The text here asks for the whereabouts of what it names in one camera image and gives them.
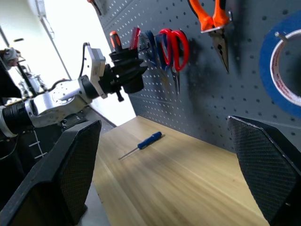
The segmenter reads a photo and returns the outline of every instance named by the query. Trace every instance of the blue tape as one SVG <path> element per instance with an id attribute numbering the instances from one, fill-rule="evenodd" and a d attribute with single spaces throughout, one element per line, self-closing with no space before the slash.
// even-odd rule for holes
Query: blue tape
<path id="1" fill-rule="evenodd" d="M 280 41 L 280 39 L 275 36 L 275 32 L 289 34 L 299 29 L 301 29 L 301 11 L 291 14 L 285 20 L 273 27 L 263 41 L 260 52 L 259 69 L 262 83 L 275 104 L 287 113 L 301 118 L 301 107 L 289 102 L 278 92 L 270 73 L 271 56 L 275 46 Z"/>

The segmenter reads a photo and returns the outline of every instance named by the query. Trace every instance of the wooden tabletop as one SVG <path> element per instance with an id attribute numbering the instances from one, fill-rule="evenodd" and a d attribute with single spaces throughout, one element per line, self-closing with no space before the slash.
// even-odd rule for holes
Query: wooden tabletop
<path id="1" fill-rule="evenodd" d="M 235 154 L 142 117 L 100 136 L 93 182 L 112 226 L 268 225 Z"/>

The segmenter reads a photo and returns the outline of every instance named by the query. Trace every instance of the pegboard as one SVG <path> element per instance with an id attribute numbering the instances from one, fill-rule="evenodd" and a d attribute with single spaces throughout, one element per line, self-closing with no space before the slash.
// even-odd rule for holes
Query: pegboard
<path id="1" fill-rule="evenodd" d="M 213 14 L 214 0 L 200 3 Z M 290 13 L 301 9 L 301 1 L 227 1 L 226 9 L 232 10 L 234 19 L 225 30 L 229 74 L 211 38 L 200 33 L 200 23 L 186 0 L 102 0 L 98 5 L 104 12 L 99 19 L 107 40 L 110 40 L 109 33 L 115 30 L 123 47 L 129 46 L 135 26 L 142 32 L 151 30 L 154 34 L 163 28 L 181 29 L 190 41 L 190 61 L 180 73 L 179 97 L 175 94 L 171 73 L 168 73 L 169 88 L 166 89 L 161 81 L 162 72 L 149 62 L 146 52 L 140 52 L 139 57 L 149 68 L 143 75 L 144 89 L 130 95 L 137 115 L 229 151 L 234 147 L 227 116 L 246 117 L 278 128 L 301 150 L 301 120 L 275 105 L 259 74 L 264 36 Z M 281 59 L 282 70 L 286 72 L 291 70 L 291 53 L 296 46 L 288 48 L 291 49 L 287 49 Z"/>

